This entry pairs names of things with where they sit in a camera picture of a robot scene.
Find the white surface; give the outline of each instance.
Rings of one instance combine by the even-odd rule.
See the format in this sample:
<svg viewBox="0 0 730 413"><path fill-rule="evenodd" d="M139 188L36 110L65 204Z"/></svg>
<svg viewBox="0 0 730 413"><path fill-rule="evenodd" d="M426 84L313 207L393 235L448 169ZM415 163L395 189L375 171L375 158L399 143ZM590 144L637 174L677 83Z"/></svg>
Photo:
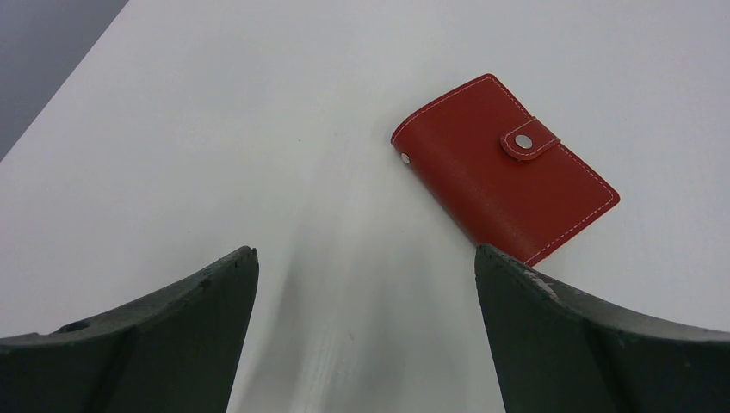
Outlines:
<svg viewBox="0 0 730 413"><path fill-rule="evenodd" d="M0 335L249 244L229 411L503 411L473 247L388 143L487 71L622 196L537 268L730 330L727 2L301 3L122 10L0 163Z"/></svg>

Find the white stitching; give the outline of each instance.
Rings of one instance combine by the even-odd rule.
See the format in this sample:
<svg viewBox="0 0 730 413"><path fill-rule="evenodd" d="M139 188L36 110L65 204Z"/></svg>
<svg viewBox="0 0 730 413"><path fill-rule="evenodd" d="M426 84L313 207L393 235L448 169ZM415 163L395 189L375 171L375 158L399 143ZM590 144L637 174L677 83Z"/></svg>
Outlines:
<svg viewBox="0 0 730 413"><path fill-rule="evenodd" d="M462 88L462 89L456 89L456 90L454 90L454 91L453 91L452 93L449 93L448 95L444 96L443 98L439 99L438 101L434 102L433 104L429 105L428 107L426 107L426 108L423 108L423 109L421 109L421 110L420 110L419 112L417 112L417 113L416 113L416 114L415 114L415 115L414 115L414 116L413 116L413 117L412 117L412 118L411 118L410 120L408 120L408 121L407 121L407 122L406 122L406 123L405 123L405 124L404 124L403 126L401 126L401 127L400 127L400 129L399 129L399 130L398 130L398 131L397 131L397 132L395 133L395 135L393 135L393 139L391 140L391 143L392 143L392 144L394 144L394 143L395 143L395 139L397 139L397 138L398 138L398 136L400 135L400 133L401 133L401 132L403 132L403 129L405 129L405 127L406 127L406 126L408 126L408 124L409 124L409 123L413 122L413 121L414 121L414 120L415 120L415 119L416 119L416 118L417 118L418 116L420 116L420 115L424 114L425 112L427 112L427 111L431 110L431 109L432 109L432 108L434 108L434 107L435 107L436 105L438 105L438 104L440 104L440 103L442 103L442 102L446 101L446 100L447 100L447 99L449 99L450 97L452 97L452 96L455 96L455 95L457 95L457 94L459 94L459 93L463 92L464 90L466 90L466 89L469 89L469 88L471 88L472 86L476 86L477 84L479 84L479 83L482 83L482 82L484 82L484 81L485 81L485 80L487 80L487 79L489 79L489 80L492 80L492 81L494 82L494 84L496 84L496 85L497 85L497 86L498 86L498 87L499 87L499 88L500 88L500 89L501 89L501 90L502 90L502 91L504 92L504 94L505 94L505 95L507 95L507 97L509 97L509 98L510 98L510 99L512 100L512 102L514 102L514 103L515 103L515 106L517 106L517 108L519 108L519 109L520 109L520 111L521 111L521 112L522 112L523 114L525 114L525 116L528 116L528 117L529 117L529 114L527 113L527 111L525 111L525 109L523 108L523 106L522 106L522 105L521 105L521 104L520 104L520 103L519 103L519 102L518 102L517 100L515 100L514 96L512 96L512 94L510 94L510 92L509 92L509 91L507 91L507 89L505 89L505 88L504 88L504 87L503 87L503 86L502 86L501 84L499 84L499 82L497 82L497 80L495 80L495 79L494 79L493 77L485 77L485 78L483 78L483 79L479 80L478 82L475 82L475 83L472 83L472 84L468 85L468 86L467 86L467 87L465 87L465 88ZM559 237L555 238L555 240L554 240L554 241L553 241L552 243L549 243L548 245L546 245L546 246L545 246L545 248L543 248L542 250L539 250L539 251L537 251L537 253L535 253L535 254L534 254L533 256L531 256L530 258L528 258L528 259L527 259L527 261L525 261L525 265L529 265L529 262L530 262L530 261L534 260L534 259L535 259L536 257L538 257L538 256L539 256L540 254L542 254L542 253L543 253L543 252L544 252L545 250L547 250L548 248L550 248L551 246L553 246L553 245L554 245L555 243L557 243L558 241L560 241L561 239L563 239L563 238L564 238L564 237L565 237L566 235L568 235L568 234L570 234L571 232L575 231L575 229L576 229L576 228L578 228L579 226L581 226L581 225L582 225L582 224L583 224L583 223L584 223L584 222L585 222L586 220L590 219L590 218L591 218L591 217L592 217L593 215L595 215L595 214L597 214L598 212L600 212L600 211L601 211L602 209L604 209L605 207L607 207L607 206L608 206L608 204L610 204L610 203L611 203L611 201L613 201L613 200L614 200L614 194L613 194L613 192L611 192L611 191L610 191L610 190L608 189L608 187L606 187L606 184L605 184L605 183L604 183L604 182L603 182L603 181L602 181L601 179L599 179L599 178L598 178L597 176L593 175L593 174L591 173L591 171L590 171L590 170L588 170L588 168L586 168L586 167L585 167L585 164L584 164L583 162L579 161L579 160L578 160L578 159L576 159L576 158L575 158L575 157L574 157L573 155L571 155L571 154L570 154L570 152L566 151L566 149L565 149L565 148L564 148L564 147L563 147L562 145L559 145L558 147L559 147L559 148L560 148L560 149L561 149L561 150L562 150L563 152L565 152L565 154L566 154L566 155L567 155L567 156L568 156L569 158L571 158L571 159L572 159L573 161L575 161L575 163L577 163L578 165L580 165L580 167L581 167L581 168L583 168L583 169L584 169L584 170L585 170L586 172L588 172L588 175L592 176L592 177L593 177L593 179L595 179L595 180L596 180L596 182L598 182L598 183L599 183L599 184L600 184L600 185L601 185L601 186L603 187L603 189L605 189L605 190L606 190L606 192L608 192L608 193L609 193L609 195L610 195L610 199L609 199L609 200L607 200L605 204L601 205L601 206L600 206L600 207L599 207L599 208L598 208L598 209L597 209L596 211L593 211L592 213L588 214L588 216L587 216L587 217L585 217L585 218L581 219L581 220L580 220L580 222L578 222L578 223L577 223L577 224L576 224L576 225L575 225L575 226L574 226L573 228L571 228L570 230L568 230L568 231L566 231L565 233L563 233L563 235L561 235L561 236L559 236Z"/></svg>
<svg viewBox="0 0 730 413"><path fill-rule="evenodd" d="M479 83L484 82L485 80L491 80L491 81L493 81L494 84L496 84L504 92L504 94L507 95L507 97L509 97L515 103L515 106L517 106L517 108L519 108L520 111L522 111L522 113L525 114L525 116L529 116L529 114L527 113L527 111L525 111L525 109L522 107L522 105L520 105L520 103L517 100L515 100L515 98L512 95L510 95L510 92L508 92L507 89L505 89L501 84L499 84L499 82L497 82L497 80L495 80L494 77L485 77L485 78L479 80L478 82L474 82L474 83L472 83L472 84L470 84L470 85L468 85L468 86L466 86L464 88L453 90L451 93L449 93L448 95L442 97L438 101L433 102L429 106L427 106L427 107L419 110L418 112L416 112L416 114L413 115L413 117L410 120L408 120L406 123L404 123L403 126L401 126L398 129L398 131L395 132L395 134L393 135L393 139L391 139L390 143L391 144L395 144L395 139L397 139L398 136L400 135L400 133L403 132L403 130L405 129L405 127L408 126L409 123L411 123L414 120L416 120L416 118L418 116L420 116L422 114L425 114L426 112L428 112L432 108L435 108L437 105L439 105L440 103L446 101L447 99L451 98L452 96L456 96L456 95L460 94L461 92L463 92L464 90L469 89L472 86L476 86Z"/></svg>
<svg viewBox="0 0 730 413"><path fill-rule="evenodd" d="M603 204L603 205L599 206L599 207L598 207L598 209L597 209L596 211L593 211L592 213L589 213L587 217L585 217L585 218L581 219L581 221L580 221L580 222L578 222L578 223L577 223L577 224L576 224L576 225L575 225L575 226L574 226L573 228L571 228L570 230L566 231L566 232L565 232L565 233L564 233L563 235L561 235L561 236L559 236L559 237L555 238L555 240L554 240L554 241L553 241L552 243L549 243L548 245L546 245L546 246L545 246L545 248L543 248L542 250L539 250L539 251L537 251L537 253L536 253L536 254L534 254L533 256L531 256L530 258L528 258L528 259L527 259L527 261L525 261L525 265L529 265L529 262L530 262L530 261L534 260L534 259L535 259L536 257L538 257L538 256L539 256L540 254L542 254L542 253L543 253L543 252L544 252L545 250L547 250L548 248L550 248L551 246L553 246L553 245L554 245L555 243L557 243L558 241L560 241L561 239L563 239L563 238L564 238L564 237L565 237L566 235L568 235L568 234L570 234L571 232L575 231L575 229L576 229L576 228L578 228L579 226L581 226L581 225L582 225L582 224L583 224L583 223L584 223L584 222L585 222L586 220L588 220L588 219L589 219L590 217L592 217L593 215L597 214L597 213L598 213L599 211L601 211L602 209L604 209L605 207L607 207L607 206L608 206L608 204L610 204L610 203L611 203L611 201L613 201L613 200L614 200L614 194L613 194L613 192L611 192L611 191L610 191L610 190L608 189L608 187L606 187L605 183L603 183L603 182L602 182L602 181L601 181L600 179L598 179L598 177L597 177L597 176L593 175L593 174L591 173L591 171L590 171L590 170L588 170L588 168L586 168L586 167L585 167L585 165L584 165L584 164L583 164L582 162L580 162L580 161L579 161L578 159L576 159L576 158L575 158L575 157L574 157L573 155L571 155L571 154L570 154L570 152L566 151L566 149L565 149L565 148L564 148L564 147L563 147L562 145L559 145L558 147L559 147L559 148L560 148L560 149L561 149L561 150L562 150L563 152L565 152L565 153L566 153L566 155L567 155L568 157L570 157L570 158L571 158L571 159L572 159L573 161L575 161L575 163L577 163L578 165L580 165L580 166L581 166L581 167L582 167L582 168L583 168L583 169L584 169L584 170L585 170L586 172L588 172L588 175L590 175L591 177L593 177L593 179L595 179L595 180L596 180L596 182L598 182L598 183L599 183L599 184L600 184L600 185L601 185L601 186L603 187L603 189L605 189L605 190L606 190L606 192L608 192L608 193L609 193L609 195L611 195L611 197L609 198L609 200L607 200L607 201L606 201L606 203L605 203L605 204Z"/></svg>
<svg viewBox="0 0 730 413"><path fill-rule="evenodd" d="M516 151L516 150L512 149L512 147L510 146L510 142L507 141L507 137L509 137L512 133L517 132L520 128L528 125L530 122L535 121L535 120L537 120L537 118L533 117L532 119L530 119L530 120L526 121L525 123L523 123L522 125L514 128L511 132L507 133L506 135L504 135L502 137L502 142L504 142L504 144L507 146L507 149L509 149L515 155L519 155L519 156L523 156L523 157L531 157L531 156L535 155L537 152L539 152L545 146L548 146L548 145L552 144L554 141L558 140L558 137L552 138L548 142L546 142L543 146L535 149L534 151L532 151L530 153L524 153L524 152L520 152L520 151Z"/></svg>

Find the red leather card holder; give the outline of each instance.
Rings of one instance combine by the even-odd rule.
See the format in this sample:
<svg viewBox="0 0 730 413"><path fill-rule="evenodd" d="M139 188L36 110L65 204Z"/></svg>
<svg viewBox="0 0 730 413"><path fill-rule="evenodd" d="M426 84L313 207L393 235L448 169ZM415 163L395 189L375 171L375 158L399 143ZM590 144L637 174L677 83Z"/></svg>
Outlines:
<svg viewBox="0 0 730 413"><path fill-rule="evenodd" d="M391 142L475 243L528 265L619 201L493 75L420 108Z"/></svg>

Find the silver button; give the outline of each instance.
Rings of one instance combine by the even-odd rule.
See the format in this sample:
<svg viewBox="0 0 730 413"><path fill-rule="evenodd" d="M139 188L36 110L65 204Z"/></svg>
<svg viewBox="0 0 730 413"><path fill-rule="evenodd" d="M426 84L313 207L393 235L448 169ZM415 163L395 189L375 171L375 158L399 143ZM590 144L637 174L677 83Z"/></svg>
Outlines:
<svg viewBox="0 0 730 413"><path fill-rule="evenodd" d="M515 142L517 143L517 146L523 149L529 149L532 147L532 139L526 135L517 135L515 137Z"/></svg>

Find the wallet strap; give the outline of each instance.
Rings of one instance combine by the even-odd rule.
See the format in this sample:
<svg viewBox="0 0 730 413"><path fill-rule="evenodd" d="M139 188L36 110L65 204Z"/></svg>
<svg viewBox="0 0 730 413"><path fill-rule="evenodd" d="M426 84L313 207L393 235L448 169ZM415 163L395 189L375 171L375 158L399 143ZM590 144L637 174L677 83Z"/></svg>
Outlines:
<svg viewBox="0 0 730 413"><path fill-rule="evenodd" d="M499 140L502 149L518 161L530 161L560 142L536 117L512 129Z"/></svg>

